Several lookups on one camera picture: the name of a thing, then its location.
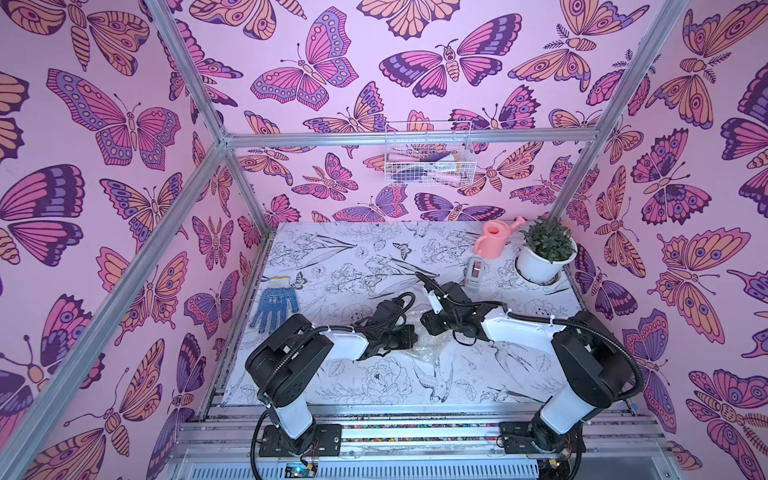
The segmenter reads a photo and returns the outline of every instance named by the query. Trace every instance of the white flower pot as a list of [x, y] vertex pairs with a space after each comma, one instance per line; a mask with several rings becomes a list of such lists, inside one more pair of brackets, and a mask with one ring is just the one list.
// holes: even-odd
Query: white flower pot
[[550, 262], [534, 253], [528, 246], [523, 245], [517, 260], [518, 272], [529, 282], [548, 285], [560, 273], [563, 266], [568, 265], [576, 258], [576, 241], [572, 238], [571, 245], [573, 245], [574, 252], [567, 260], [560, 262]]

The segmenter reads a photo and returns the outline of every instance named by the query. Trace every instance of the black cable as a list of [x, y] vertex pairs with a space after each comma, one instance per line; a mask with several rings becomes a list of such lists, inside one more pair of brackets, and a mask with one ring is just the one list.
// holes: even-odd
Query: black cable
[[378, 323], [376, 325], [371, 326], [364, 326], [355, 328], [352, 326], [347, 325], [327, 325], [327, 326], [318, 326], [313, 329], [309, 329], [304, 333], [301, 338], [299, 338], [299, 341], [296, 342], [295, 345], [288, 351], [288, 353], [283, 357], [282, 360], [280, 360], [280, 363], [275, 366], [274, 370], [272, 370], [272, 373], [269, 377], [266, 378], [266, 382], [259, 388], [259, 392], [257, 393], [257, 397], [259, 400], [262, 399], [264, 392], [266, 391], [267, 387], [270, 386], [270, 383], [275, 379], [277, 374], [280, 372], [280, 370], [285, 367], [285, 365], [288, 364], [293, 359], [293, 356], [296, 355], [296, 352], [298, 352], [303, 346], [305, 346], [314, 336], [319, 335], [322, 332], [327, 332], [330, 330], [342, 330], [345, 332], [355, 332], [355, 333], [365, 333], [369, 332], [371, 330], [380, 329], [382, 325], [386, 325], [387, 323], [391, 323], [393, 320], [397, 322], [397, 319], [400, 318], [400, 316], [405, 315], [408, 310], [413, 306], [413, 303], [416, 301], [416, 295], [413, 294], [413, 292], [403, 292], [400, 295], [396, 297], [396, 300], [402, 300], [404, 296], [410, 296], [411, 300], [408, 301], [408, 303], [400, 308], [400, 310], [397, 313], [393, 313], [387, 320], [385, 320], [382, 323]]
[[613, 340], [611, 337], [603, 334], [602, 332], [597, 331], [596, 329], [593, 329], [592, 327], [590, 327], [585, 323], [575, 322], [573, 320], [566, 320], [566, 319], [550, 320], [549, 318], [544, 318], [541, 316], [518, 315], [517, 313], [508, 313], [507, 315], [512, 319], [523, 320], [525, 322], [533, 322], [533, 323], [552, 322], [554, 325], [570, 326], [571, 328], [584, 330], [585, 332], [589, 332], [592, 335], [600, 338], [601, 340], [603, 340], [603, 342], [606, 342], [608, 345], [614, 347], [614, 349], [618, 351], [622, 357], [624, 357], [624, 360], [626, 360], [626, 362], [629, 364], [630, 368], [632, 369], [632, 373], [634, 374], [634, 385], [632, 386], [631, 389], [625, 392], [619, 393], [616, 396], [616, 401], [620, 402], [621, 400], [630, 399], [643, 391], [643, 388], [645, 387], [645, 380], [643, 378], [643, 373], [641, 372], [640, 367], [637, 364], [637, 361], [627, 351], [627, 349], [624, 348], [624, 345]]
[[576, 426], [576, 434], [574, 435], [574, 445], [576, 448], [576, 459], [574, 460], [574, 465], [571, 467], [571, 473], [568, 474], [568, 477], [565, 480], [573, 480], [576, 477], [576, 474], [578, 473], [578, 468], [581, 466], [581, 449], [579, 448], [579, 442], [583, 442], [582, 431], [584, 428], [584, 423], [579, 422]]
[[259, 421], [256, 422], [256, 429], [253, 430], [253, 438], [250, 440], [250, 470], [256, 480], [262, 480], [261, 475], [259, 475], [259, 472], [256, 470], [256, 444], [261, 443], [258, 439], [259, 430], [261, 430], [261, 424], [264, 422], [267, 415], [268, 411], [264, 410], [261, 417], [259, 417]]

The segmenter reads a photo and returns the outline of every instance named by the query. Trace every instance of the pink watering can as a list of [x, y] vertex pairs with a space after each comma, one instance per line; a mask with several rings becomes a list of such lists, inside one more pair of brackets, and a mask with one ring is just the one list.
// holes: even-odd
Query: pink watering can
[[523, 217], [517, 217], [511, 225], [500, 220], [485, 222], [482, 235], [475, 241], [475, 255], [488, 260], [499, 258], [509, 236], [521, 225], [525, 225], [525, 218]]

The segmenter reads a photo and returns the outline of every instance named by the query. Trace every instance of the bird drawing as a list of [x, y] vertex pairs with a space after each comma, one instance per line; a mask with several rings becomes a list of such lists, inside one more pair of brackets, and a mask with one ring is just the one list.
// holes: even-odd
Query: bird drawing
[[432, 389], [432, 393], [429, 395], [429, 401], [437, 403], [440, 401], [444, 403], [448, 399], [448, 395], [451, 393], [451, 385], [453, 384], [453, 363], [451, 363], [451, 372], [448, 378], [445, 378], [440, 371], [440, 359], [435, 360], [435, 375], [428, 375], [424, 370], [420, 369], [416, 362], [413, 362], [413, 371], [416, 374], [416, 378], [419, 379], [419, 383], [425, 389]]

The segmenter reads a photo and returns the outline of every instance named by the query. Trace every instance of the butterfly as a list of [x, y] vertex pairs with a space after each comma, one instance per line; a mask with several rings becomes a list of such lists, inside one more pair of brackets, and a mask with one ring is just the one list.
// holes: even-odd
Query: butterfly
[[697, 470], [701, 468], [701, 460], [693, 453], [686, 450], [681, 444], [668, 440], [667, 444], [674, 453], [674, 458], [683, 470]]
[[214, 340], [214, 350], [216, 350], [216, 361], [219, 361], [219, 358], [221, 358], [221, 353], [224, 351], [224, 343], [226, 342], [225, 339], [218, 338]]
[[589, 64], [570, 48], [575, 51], [590, 51], [594, 50], [597, 44], [578, 36], [607, 35], [619, 31], [642, 17], [649, 6], [643, 5], [629, 15], [619, 14], [618, 8], [611, 2], [598, 6], [598, 0], [560, 0], [560, 8], [568, 27], [577, 36], [569, 38], [568, 30], [558, 24], [560, 38], [546, 44], [544, 48], [567, 48], [559, 48], [518, 65], [507, 73], [510, 78], [526, 81], [542, 81], [552, 75], [556, 81], [575, 78], [580, 81], [579, 89], [587, 91], [591, 78]]
[[299, 211], [290, 206], [290, 200], [285, 194], [274, 197], [270, 207], [272, 210], [264, 205], [264, 220], [272, 228], [277, 228], [283, 222], [298, 222], [301, 218]]
[[[75, 435], [38, 453], [23, 478], [67, 478], [69, 474], [76, 473], [81, 474], [78, 478], [96, 478], [104, 461], [108, 435], [115, 451], [128, 457], [130, 438], [122, 421], [140, 422], [157, 410], [163, 397], [163, 386], [158, 380], [164, 353], [165, 341], [159, 339], [150, 347], [136, 368], [117, 411], [114, 410], [118, 400], [115, 396], [112, 406], [103, 415], [86, 413], [64, 423], [64, 427], [67, 427], [81, 417], [92, 416], [104, 419], [103, 427]], [[118, 380], [118, 386], [127, 372], [128, 369], [125, 369], [123, 376]]]
[[[435, 125], [429, 123], [429, 119], [424, 116], [424, 113], [421, 111], [411, 110], [408, 113], [408, 121], [406, 123], [407, 131], [426, 132], [435, 130]], [[402, 144], [398, 145], [396, 150], [400, 154], [414, 157], [419, 161], [425, 161], [432, 155], [448, 153], [448, 151], [445, 149], [446, 147], [446, 144]], [[367, 158], [362, 162], [368, 168], [383, 172], [385, 156], [385, 154], [376, 155], [374, 157]]]
[[139, 150], [144, 165], [165, 170], [165, 147], [176, 142], [176, 132], [181, 129], [174, 112], [152, 107], [134, 116], [125, 108], [127, 113], [123, 114], [91, 82], [53, 68], [48, 69], [47, 86], [67, 104], [72, 120], [96, 132], [96, 143], [106, 165], [128, 165], [133, 152]]
[[[20, 111], [29, 98], [29, 82], [0, 71], [0, 115]], [[0, 162], [18, 158], [18, 148], [24, 144], [24, 131], [14, 118], [0, 118]]]
[[227, 265], [227, 253], [232, 247], [232, 232], [235, 223], [230, 220], [221, 228], [221, 218], [214, 227], [214, 222], [208, 217], [208, 227], [199, 218], [192, 216], [192, 227], [197, 233], [197, 242], [200, 254], [205, 256], [205, 266], [208, 270], [214, 269], [214, 264], [221, 263], [221, 268]]
[[64, 7], [73, 25], [70, 28], [72, 49], [83, 71], [91, 60], [91, 41], [85, 27], [91, 32], [96, 46], [112, 68], [123, 75], [133, 75], [138, 61], [136, 53], [149, 38], [149, 25], [140, 17], [127, 12], [96, 12], [86, 15], [81, 6], [84, 2], [65, 4], [57, 0], [24, 0], [3, 2], [5, 14], [19, 27], [37, 35], [53, 35], [67, 18]]
[[0, 258], [18, 265], [19, 242], [43, 265], [57, 266], [67, 247], [77, 245], [83, 231], [74, 223], [41, 217], [80, 217], [85, 196], [80, 169], [74, 165], [41, 168], [16, 182], [0, 198], [0, 220], [27, 220], [0, 228]]
[[595, 209], [598, 211], [598, 215], [603, 219], [608, 220], [608, 223], [601, 225], [594, 232], [598, 235], [609, 235], [608, 240], [605, 241], [605, 248], [603, 249], [605, 263], [612, 266], [616, 266], [618, 263], [632, 275], [644, 278], [645, 265], [640, 258], [640, 254], [627, 236], [619, 230], [621, 228], [627, 230], [624, 226], [624, 220], [619, 220], [621, 204], [624, 202], [624, 189], [626, 186], [627, 169], [624, 168], [624, 165], [621, 165], [616, 170], [607, 190], [604, 193], [601, 192], [600, 195], [598, 195], [598, 201], [595, 202]]
[[632, 167], [632, 179], [635, 183], [656, 182], [643, 192], [656, 192], [643, 206], [642, 218], [645, 223], [658, 225], [671, 219], [682, 225], [691, 215], [703, 211], [712, 200], [712, 197], [700, 188], [670, 183], [690, 176], [672, 178], [672, 167], [683, 154], [687, 139], [687, 129], [675, 129], [671, 135], [657, 138], [650, 153], [644, 154]]
[[330, 222], [331, 220], [320, 212], [312, 210], [312, 221], [317, 223]]
[[[128, 268], [129, 262], [122, 255], [107, 247], [102, 247], [99, 250], [96, 262], [99, 266], [98, 275], [101, 278], [101, 286], [104, 290], [111, 292], [123, 276], [125, 269]], [[157, 271], [152, 278], [147, 279], [146, 284], [141, 286], [139, 293], [120, 321], [122, 331], [114, 341], [115, 346], [120, 345], [123, 335], [127, 332], [133, 332], [136, 328], [144, 325], [144, 321], [149, 316], [155, 322], [170, 323], [172, 329], [176, 328], [172, 320], [174, 313], [176, 313], [176, 305], [179, 303], [176, 295], [181, 290], [181, 284], [184, 283], [186, 275], [187, 252], [181, 252], [160, 271], [157, 282], [154, 281]]]
[[541, 178], [541, 185], [532, 185], [530, 187], [518, 188], [510, 193], [510, 198], [520, 198], [523, 201], [530, 200], [534, 204], [547, 205], [554, 202], [556, 193], [560, 191], [565, 183], [565, 179], [573, 168], [573, 164], [568, 162], [571, 155], [559, 157], [552, 164], [549, 171], [549, 180]]
[[260, 100], [274, 98], [281, 104], [299, 103], [318, 111], [328, 101], [323, 85], [345, 87], [357, 79], [352, 64], [344, 57], [352, 43], [346, 36], [346, 15], [336, 7], [325, 10], [306, 36], [306, 60], [297, 67], [280, 67], [264, 72], [250, 90]]
[[659, 367], [667, 360], [660, 365], [654, 363], [667, 349], [670, 336], [667, 315], [653, 309], [649, 316], [640, 318], [640, 324], [636, 329], [623, 329], [621, 333], [624, 336], [624, 345], [627, 346], [627, 350], [635, 358], [643, 373], [645, 383], [643, 398], [648, 409], [659, 418], [661, 428], [665, 432], [677, 433], [677, 419], [674, 415], [672, 399], [664, 382], [659, 378], [659, 375], [663, 375]]
[[157, 197], [154, 196], [154, 189], [152, 194], [147, 190], [150, 198], [117, 180], [102, 178], [99, 183], [112, 201], [114, 209], [118, 211], [118, 215], [128, 220], [128, 227], [136, 239], [136, 252], [138, 252], [181, 193], [182, 180], [181, 173], [171, 175], [163, 184]]
[[386, 217], [400, 218], [408, 213], [402, 204], [407, 197], [405, 185], [388, 185], [376, 195], [375, 203], [371, 197], [367, 206], [343, 208], [334, 213], [333, 218], [337, 222], [383, 222]]
[[743, 379], [720, 369], [714, 371], [712, 379], [701, 371], [690, 372], [688, 378], [703, 392], [694, 390], [701, 402], [688, 399], [685, 405], [697, 420], [709, 422], [707, 434], [712, 442], [733, 457], [745, 477], [765, 479], [750, 444], [737, 430], [737, 425], [741, 425], [746, 437], [762, 452], [765, 443], [748, 425], [764, 427], [765, 416], [759, 413], [742, 415], [736, 409], [757, 409], [766, 405], [768, 379], [759, 375]]
[[234, 298], [237, 295], [237, 282], [240, 274], [234, 270], [224, 280], [219, 293], [198, 293], [184, 302], [184, 315], [190, 317], [195, 325], [203, 325], [205, 336], [210, 340], [219, 329], [219, 319], [227, 323], [232, 320]]
[[176, 389], [170, 394], [172, 400], [168, 404], [170, 411], [172, 406], [187, 406], [194, 401], [193, 392], [205, 383], [205, 356], [200, 356], [200, 345], [191, 333], [181, 340], [179, 360], [176, 366]]
[[694, 23], [694, 11], [688, 10], [683, 20], [683, 42], [688, 50], [704, 60], [713, 57], [707, 63], [701, 58], [686, 58], [680, 62], [680, 68], [690, 75], [673, 78], [662, 84], [648, 98], [645, 108], [656, 100], [664, 100], [670, 109], [678, 107], [680, 118], [694, 127], [708, 129], [712, 127], [713, 107], [707, 85], [698, 72], [711, 84], [717, 79], [709, 68], [725, 61], [730, 52], [718, 55], [731, 45], [746, 37], [763, 22], [768, 20], [768, 3], [750, 2], [737, 6], [721, 22], [720, 15], [705, 19], [701, 25]]
[[243, 242], [246, 248], [251, 248], [261, 243], [261, 232], [251, 220], [250, 215], [248, 217], [244, 215], [238, 217], [237, 224], [240, 225], [240, 229], [243, 231]]
[[[565, 111], [560, 108], [555, 108], [549, 112], [549, 123], [552, 128], [595, 128], [600, 120], [600, 112], [598, 110], [585, 117], [580, 111], [576, 113], [581, 115], [581, 120], [575, 117], [570, 111]], [[553, 141], [552, 144], [559, 145], [564, 144], [565, 140]]]
[[[648, 290], [648, 295], [658, 292], [667, 305], [677, 306], [677, 312], [696, 333], [704, 334], [710, 342], [725, 343], [720, 319], [695, 283], [701, 285], [702, 276], [711, 276], [701, 274], [702, 270], [719, 266], [736, 255], [750, 240], [750, 235], [738, 228], [728, 231], [720, 228], [694, 235], [690, 241], [684, 235], [668, 242], [660, 233], [656, 238], [664, 244], [661, 253], [667, 271], [659, 275], [656, 288]], [[712, 293], [703, 285], [702, 288]]]
[[466, 187], [459, 188], [458, 192], [461, 195], [467, 196], [479, 194], [485, 186], [486, 180], [488, 180], [491, 183], [491, 186], [496, 190], [502, 191], [501, 177], [506, 177], [510, 180], [521, 180], [533, 173], [533, 165], [531, 165], [531, 163], [533, 163], [536, 154], [538, 154], [543, 146], [544, 142], [541, 141], [528, 142], [506, 157], [504, 161], [499, 164], [498, 168], [494, 169], [493, 166], [498, 159], [497, 155], [493, 160], [493, 164], [484, 169], [485, 172], [479, 173], [476, 171], [475, 181]]
[[[72, 346], [90, 322], [91, 313], [84, 311], [82, 300], [61, 295], [56, 299], [45, 319], [40, 339], [39, 361], [35, 362], [28, 335], [24, 335], [24, 341], [29, 348], [29, 362], [16, 362], [5, 354], [2, 355], [7, 362], [25, 367], [27, 378], [0, 369], [0, 448], [35, 401], [36, 394], [32, 394], [31, 386], [36, 386], [37, 392], [43, 390], [50, 376], [61, 365], [61, 361], [69, 354]], [[104, 369], [104, 363], [101, 362], [103, 359], [102, 353], [80, 385], [81, 389], [88, 388], [101, 378], [101, 370]]]
[[588, 171], [581, 181], [581, 185], [579, 185], [579, 188], [576, 190], [573, 199], [568, 202], [568, 205], [565, 208], [565, 212], [571, 220], [574, 220], [577, 225], [582, 225], [585, 232], [587, 231], [587, 228], [589, 228], [589, 210], [587, 210], [587, 204], [585, 202], [589, 200], [590, 196], [587, 195], [587, 192], [592, 185], [594, 185], [599, 174], [600, 169], [597, 165], [595, 165], [592, 170]]
[[422, 220], [433, 222], [459, 221], [487, 221], [499, 218], [505, 211], [500, 207], [480, 205], [468, 207], [467, 204], [456, 204], [435, 194], [416, 194], [414, 197], [416, 206], [422, 212]]
[[331, 153], [326, 155], [326, 174], [320, 167], [312, 166], [317, 172], [317, 177], [307, 177], [304, 180], [317, 182], [314, 184], [298, 185], [291, 189], [299, 195], [312, 195], [320, 200], [330, 196], [334, 200], [346, 200], [344, 196], [350, 190], [357, 190], [357, 183], [352, 178], [352, 172], [341, 166], [341, 160]]
[[421, 38], [429, 22], [450, 20], [451, 15], [459, 10], [461, 0], [362, 0], [357, 5], [366, 17], [381, 20], [389, 17], [386, 24], [396, 37], [408, 40]]
[[386, 131], [383, 110], [384, 102], [379, 96], [379, 89], [374, 81], [370, 81], [358, 94], [351, 114], [347, 108], [346, 118], [310, 118], [304, 124], [319, 134]]
[[[306, 20], [304, 10], [298, 0], [277, 0], [288, 12]], [[195, 0], [190, 5], [190, 15], [203, 22], [237, 27], [253, 13], [256, 14], [243, 27], [243, 33], [256, 40], [267, 40], [275, 32], [277, 21], [270, 0], [244, 0], [225, 2], [224, 0]]]
[[[211, 77], [240, 78], [243, 76], [243, 73], [235, 70], [232, 67], [226, 66], [220, 61], [213, 60], [212, 58], [205, 58], [205, 52], [197, 43], [197, 39], [192, 36], [189, 25], [181, 20], [176, 20], [176, 26], [179, 29], [179, 33], [181, 33], [181, 38], [184, 40], [184, 44], [187, 46], [187, 50], [190, 52], [192, 62], [197, 69], [197, 73], [203, 80], [203, 86], [205, 87], [206, 93], [208, 93], [208, 98], [210, 101], [215, 104], [230, 105], [231, 107], [236, 107], [237, 102], [235, 100], [230, 98], [227, 94], [217, 90], [216, 88], [211, 87], [211, 85], [216, 84], [216, 81]], [[170, 68], [172, 70], [170, 73], [170, 93], [168, 94], [168, 98], [171, 101], [176, 100], [179, 98], [179, 95], [181, 95], [182, 91], [185, 93], [185, 95], [188, 96], [189, 89], [187, 88], [187, 84], [184, 82], [184, 78], [179, 72], [179, 67], [176, 65], [176, 61], [171, 56], [168, 47], [165, 45], [165, 40], [163, 40], [163, 36], [160, 35], [160, 32], [157, 33], [157, 37], [160, 39], [161, 45], [163, 45], [163, 50], [165, 50], [165, 55], [168, 57], [168, 63], [170, 64]], [[197, 114], [199, 112], [197, 110], [197, 105], [194, 103], [194, 100], [190, 101], [192, 123], [196, 123]]]
[[[739, 101], [739, 111], [755, 118], [761, 124], [745, 118], [729, 118], [720, 128], [726, 139], [723, 160], [733, 160], [759, 152], [746, 165], [758, 168], [768, 165], [768, 114], [764, 105], [768, 99], [768, 64], [761, 68], [746, 88]], [[750, 178], [739, 189], [739, 195], [757, 202], [757, 211], [768, 218], [768, 169]]]
[[[660, 56], [661, 55], [657, 55], [654, 61], [651, 63], [650, 67], [648, 67], [648, 71], [650, 73], [656, 73], [656, 67], [653, 66], [653, 63], [656, 63], [656, 60], [658, 60]], [[632, 50], [628, 48], [624, 53], [624, 58], [626, 58], [626, 60], [613, 63], [613, 67], [621, 68], [616, 71], [608, 72], [594, 83], [592, 89], [589, 91], [589, 95], [587, 95], [587, 105], [594, 106], [611, 99], [611, 96], [613, 96], [616, 87], [619, 85], [619, 80], [621, 80], [621, 77], [624, 76], [624, 68], [627, 67], [630, 62], [632, 62], [632, 57], [634, 57], [634, 54], [632, 53]], [[650, 79], [648, 78], [648, 74], [645, 74], [641, 80], [641, 83], [637, 86], [637, 90], [635, 90], [634, 94], [632, 95], [632, 99], [630, 100], [630, 116], [635, 115], [637, 111], [639, 111], [643, 106], [643, 102], [648, 96], [649, 90]]]
[[464, 72], [471, 86], [477, 87], [483, 78], [495, 75], [502, 69], [501, 60], [479, 55], [506, 55], [518, 37], [521, 26], [520, 15], [503, 15], [475, 29], [456, 50], [451, 48], [451, 43], [457, 38], [447, 45], [435, 46], [443, 48], [442, 55], [433, 51], [404, 51], [382, 60], [379, 70], [402, 87], [410, 87], [421, 78], [413, 86], [413, 96], [416, 98], [445, 96], [448, 77], [458, 81], [459, 70]]
[[625, 151], [630, 151], [643, 143], [643, 132], [636, 130], [623, 131], [625, 128], [630, 127], [630, 125], [622, 126], [623, 121], [624, 119], [621, 118], [619, 123], [614, 126], [611, 136], [608, 137], [608, 142], [606, 142], [603, 149], [603, 153], [608, 152], [609, 149], [611, 150], [611, 165], [621, 160], [621, 155]]
[[407, 243], [395, 243], [392, 242], [392, 246], [397, 250], [400, 250], [400, 258], [403, 260], [408, 258], [409, 253], [413, 253], [413, 249], [408, 246]]
[[611, 280], [603, 280], [606, 275], [594, 265], [589, 252], [582, 245], [576, 244], [577, 252], [574, 266], [576, 267], [576, 282], [581, 293], [590, 291], [594, 299], [594, 309], [612, 320], [616, 315], [629, 315], [637, 310], [637, 300], [624, 287]]
[[[490, 118], [490, 120], [473, 111], [453, 110], [451, 111], [449, 121], [454, 122], [451, 130], [533, 128], [535, 120], [531, 116], [536, 113], [536, 109], [539, 107], [541, 105], [533, 98], [533, 90], [525, 85], [520, 85], [507, 97], [507, 101], [502, 105], [502, 111], [498, 113], [498, 120], [496, 119], [498, 104], [496, 104], [496, 110], [493, 112], [493, 115], [489, 115], [484, 108], [482, 109], [485, 117]], [[473, 144], [472, 146], [476, 154], [488, 149], [488, 143], [486, 142]]]
[[243, 252], [240, 252], [240, 277], [243, 279], [243, 286], [246, 286], [252, 269], [253, 265], [251, 262], [243, 255]]

